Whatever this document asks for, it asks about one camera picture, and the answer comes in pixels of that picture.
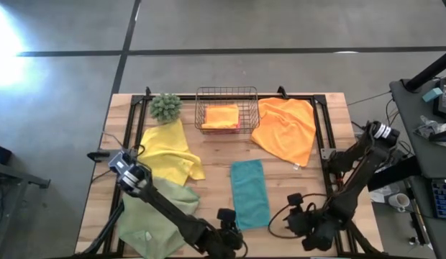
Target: desk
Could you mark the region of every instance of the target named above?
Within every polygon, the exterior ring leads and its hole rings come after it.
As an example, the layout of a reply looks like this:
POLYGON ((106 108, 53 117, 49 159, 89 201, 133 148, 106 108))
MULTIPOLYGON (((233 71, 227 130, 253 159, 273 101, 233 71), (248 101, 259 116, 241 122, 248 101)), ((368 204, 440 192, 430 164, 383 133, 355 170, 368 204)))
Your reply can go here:
POLYGON ((390 84, 394 101, 399 109, 402 122, 409 136, 415 155, 417 156, 422 176, 409 178, 427 233, 432 241, 432 247, 439 259, 446 258, 446 220, 433 219, 431 193, 428 191, 425 178, 446 178, 446 147, 428 142, 416 136, 412 130, 421 122, 420 116, 442 122, 443 119, 432 114, 432 103, 426 104, 422 96, 433 87, 433 82, 426 83, 420 92, 412 94, 405 90, 400 82, 390 84))
MULTIPOLYGON (((344 94, 325 94, 329 110, 330 121, 337 148, 348 148, 355 142, 354 133, 350 123, 344 94)), ((125 125, 131 103, 131 94, 115 94, 109 106, 104 131, 117 136, 121 141, 124 137, 125 125)), ((231 184, 229 181, 229 167, 238 160, 261 159, 265 173, 265 182, 270 203, 271 216, 287 204, 287 196, 296 192, 302 194, 325 193, 324 178, 317 143, 314 144, 308 166, 301 170, 294 170, 291 163, 284 162, 267 153, 254 142, 249 135, 203 135, 194 127, 195 101, 184 101, 181 110, 181 120, 190 151, 198 155, 204 164, 206 180, 193 181, 189 179, 187 186, 201 196, 201 202, 195 213, 203 217, 214 226, 219 226, 216 219, 218 208, 233 208, 231 184)), ((131 143, 135 138, 137 119, 134 120, 131 143)), ((143 131, 154 127, 157 122, 147 114, 143 131)), ((327 142, 327 134, 322 133, 327 142)), ((117 149, 116 141, 109 136, 103 136, 101 148, 117 149)), ((99 163, 94 170, 94 177, 107 170, 106 163, 99 163)), ((90 188, 86 210, 84 212, 81 230, 76 245, 76 252, 87 248, 105 225, 112 202, 114 190, 114 174, 103 176, 94 182, 90 188)), ((314 201, 321 206, 323 197, 311 197, 305 202, 314 201)), ((373 208, 367 190, 359 197, 359 207, 354 217, 356 225, 377 249, 382 250, 378 227, 376 225, 373 208)), ((276 220, 273 231, 280 235, 292 235, 285 228, 285 222, 276 220)), ((327 256, 336 255, 335 246, 331 250, 322 252, 303 250, 301 240, 282 240, 268 234, 266 228, 248 230, 243 232, 245 242, 249 247, 248 256, 252 257, 299 257, 299 256, 327 256)), ((128 245, 125 246, 124 256, 135 256, 137 253, 128 245)), ((178 250, 173 256, 192 257, 200 255, 188 245, 178 250)))
POLYGON ((49 188, 50 180, 45 180, 25 172, 17 171, 10 166, 0 164, 0 199, 3 199, 4 210, 0 209, 0 258, 4 255, 5 244, 12 236, 10 226, 17 220, 20 204, 24 200, 25 191, 33 183, 40 188, 49 188))

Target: wrinkled cloth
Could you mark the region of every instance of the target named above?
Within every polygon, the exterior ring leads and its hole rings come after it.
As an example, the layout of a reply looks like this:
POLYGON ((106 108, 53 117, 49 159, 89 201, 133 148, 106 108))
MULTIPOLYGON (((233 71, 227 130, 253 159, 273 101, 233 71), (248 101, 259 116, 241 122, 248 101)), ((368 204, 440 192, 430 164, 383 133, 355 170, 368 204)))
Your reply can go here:
POLYGON ((206 107, 206 123, 203 129, 235 129, 239 125, 239 107, 237 104, 206 107))
POLYGON ((316 125, 311 104, 296 99, 261 99, 260 126, 252 141, 280 159, 306 166, 311 154, 316 125))
MULTIPOLYGON (((193 214, 199 196, 189 187, 179 186, 164 178, 153 179, 153 185, 185 214, 193 214)), ((186 243, 177 226, 150 204, 128 195, 122 197, 124 211, 117 225, 119 238, 147 259, 163 259, 186 243)))
POLYGON ((270 212, 261 161, 235 162, 230 173, 237 227, 241 230, 267 227, 270 212))
MULTIPOLYGON (((420 137, 428 140, 431 135, 446 131, 446 123, 439 123, 434 120, 430 120, 423 115, 420 116, 420 119, 423 122, 423 125, 414 130, 414 133, 420 137)), ((446 147, 446 141, 435 141, 434 143, 446 147)))
POLYGON ((181 120, 147 129, 141 145, 145 151, 137 159, 151 168, 153 176, 181 186, 188 176, 205 179, 201 158, 191 154, 181 120))

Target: yellow towel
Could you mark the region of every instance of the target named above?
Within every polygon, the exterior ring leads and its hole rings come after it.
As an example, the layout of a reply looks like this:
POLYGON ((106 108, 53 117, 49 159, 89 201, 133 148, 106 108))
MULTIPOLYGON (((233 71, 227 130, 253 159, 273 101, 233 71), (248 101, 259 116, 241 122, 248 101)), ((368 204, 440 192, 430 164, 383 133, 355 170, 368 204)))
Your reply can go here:
POLYGON ((239 124, 237 104, 206 107, 206 123, 203 129, 235 129, 239 124))
POLYGON ((260 126, 252 140, 269 153, 306 166, 311 154, 316 125, 308 101, 269 98, 258 102, 260 126))
POLYGON ((147 129, 141 144, 145 151, 138 157, 150 166, 153 175, 184 185, 188 176, 205 179, 201 158, 191 154, 181 120, 147 129))

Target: table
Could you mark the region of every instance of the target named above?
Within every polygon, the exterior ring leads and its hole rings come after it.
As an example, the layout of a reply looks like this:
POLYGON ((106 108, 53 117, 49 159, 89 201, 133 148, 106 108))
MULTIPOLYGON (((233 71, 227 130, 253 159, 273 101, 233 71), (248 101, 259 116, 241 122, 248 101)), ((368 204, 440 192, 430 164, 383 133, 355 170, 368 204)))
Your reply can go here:
MULTIPOLYGON (((350 115, 347 110, 345 96, 342 93, 324 94, 327 100, 329 117, 332 123, 334 139, 337 148, 348 148, 355 142, 354 133, 350 123, 350 115)), ((131 103, 131 94, 115 94, 112 97, 109 112, 106 118, 104 131, 117 136, 122 141, 131 103)), ((324 177, 321 168, 321 160, 317 143, 314 144, 308 166, 301 170, 294 170, 291 163, 287 163, 277 157, 267 153, 254 142, 251 142, 249 135, 203 135, 194 127, 194 107, 195 101, 184 101, 181 111, 181 120, 185 131, 186 139, 190 151, 199 156, 204 164, 206 180, 194 181, 188 179, 186 185, 201 196, 201 202, 195 213, 197 217, 203 217, 214 226, 219 226, 216 219, 218 208, 233 208, 231 184, 229 181, 229 167, 232 162, 238 160, 261 159, 265 173, 265 182, 270 203, 270 212, 273 216, 279 209, 287 205, 287 196, 296 192, 302 194, 325 193, 324 177)), ((320 116, 321 125, 324 118, 320 116)), ((131 143, 135 138, 137 129, 137 119, 134 120, 131 143)), ((149 114, 145 118, 144 131, 146 128, 157 125, 155 119, 149 114)), ((324 141, 327 142, 327 134, 323 133, 324 141)), ((101 148, 117 149, 118 144, 112 137, 104 135, 101 139, 101 148)), ((98 163, 94 169, 94 177, 107 170, 106 163, 98 163)), ((114 174, 109 174, 98 179, 91 185, 86 209, 81 224, 81 230, 76 245, 76 252, 87 248, 92 240, 98 235, 105 225, 113 197, 114 174)), ((311 197, 321 206, 324 198, 311 197)), ((279 220, 273 223, 273 231, 280 235, 292 235, 286 230, 285 222, 280 218, 286 216, 281 214, 279 220)), ((362 233, 369 239, 370 243, 377 249, 382 250, 382 244, 378 227, 376 225, 373 208, 367 190, 364 190, 359 197, 359 207, 354 217, 356 225, 362 233)), ((303 250, 301 240, 282 240, 268 234, 266 228, 248 230, 243 232, 245 242, 249 246, 248 256, 252 257, 299 257, 299 256, 327 256, 336 255, 335 246, 331 250, 322 252, 313 250, 306 252, 303 250)), ((125 246, 124 256, 136 256, 137 253, 128 245, 125 246)), ((200 255, 188 245, 185 245, 176 253, 176 257, 193 257, 200 255)))
POLYGON ((402 118, 402 122, 413 146, 421 175, 409 178, 409 184, 423 218, 426 231, 432 242, 437 258, 446 258, 446 220, 432 218, 431 193, 428 191, 428 178, 446 178, 446 147, 428 142, 416 136, 412 130, 421 122, 420 116, 442 122, 443 119, 432 114, 432 103, 426 104, 422 96, 433 87, 430 81, 420 88, 420 92, 412 94, 405 90, 401 82, 390 84, 393 99, 402 118))

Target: blue towel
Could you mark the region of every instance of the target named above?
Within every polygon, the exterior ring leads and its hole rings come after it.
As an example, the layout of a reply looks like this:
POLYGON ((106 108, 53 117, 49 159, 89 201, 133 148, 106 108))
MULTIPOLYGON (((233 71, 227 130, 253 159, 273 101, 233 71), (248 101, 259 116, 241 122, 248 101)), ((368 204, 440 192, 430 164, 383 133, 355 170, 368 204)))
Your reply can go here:
POLYGON ((239 229, 267 227, 270 213, 261 161, 233 163, 231 184, 236 224, 239 229))

